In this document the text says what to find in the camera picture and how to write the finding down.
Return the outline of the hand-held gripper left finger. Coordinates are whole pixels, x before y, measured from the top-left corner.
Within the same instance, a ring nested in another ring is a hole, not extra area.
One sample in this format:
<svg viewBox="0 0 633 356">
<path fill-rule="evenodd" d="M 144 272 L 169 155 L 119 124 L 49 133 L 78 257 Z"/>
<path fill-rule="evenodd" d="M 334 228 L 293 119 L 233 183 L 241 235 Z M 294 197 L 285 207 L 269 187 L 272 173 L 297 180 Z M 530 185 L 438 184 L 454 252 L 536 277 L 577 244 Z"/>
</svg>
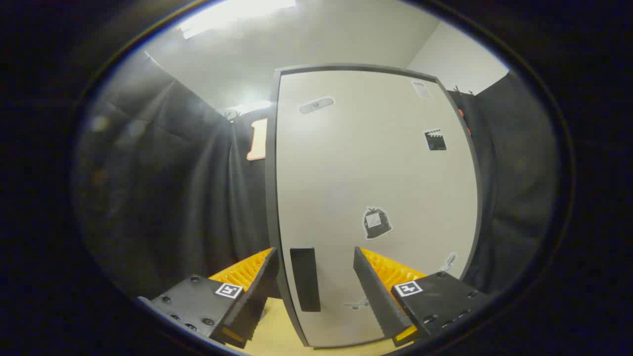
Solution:
<svg viewBox="0 0 633 356">
<path fill-rule="evenodd" d="M 271 247 L 212 276 L 190 275 L 155 298 L 138 297 L 138 303 L 195 342 L 243 349 L 276 288 L 278 269 L 278 250 Z"/>
</svg>

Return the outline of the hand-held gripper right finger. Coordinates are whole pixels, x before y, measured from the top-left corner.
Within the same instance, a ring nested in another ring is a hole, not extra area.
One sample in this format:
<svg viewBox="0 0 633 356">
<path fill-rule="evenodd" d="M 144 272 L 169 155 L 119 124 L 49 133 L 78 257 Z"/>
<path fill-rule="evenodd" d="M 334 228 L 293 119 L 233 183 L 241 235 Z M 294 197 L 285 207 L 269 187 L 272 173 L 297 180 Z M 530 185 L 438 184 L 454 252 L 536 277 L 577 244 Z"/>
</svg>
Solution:
<svg viewBox="0 0 633 356">
<path fill-rule="evenodd" d="M 397 347 L 452 329 L 491 299 L 450 273 L 426 275 L 359 246 L 353 268 L 382 333 Z"/>
</svg>

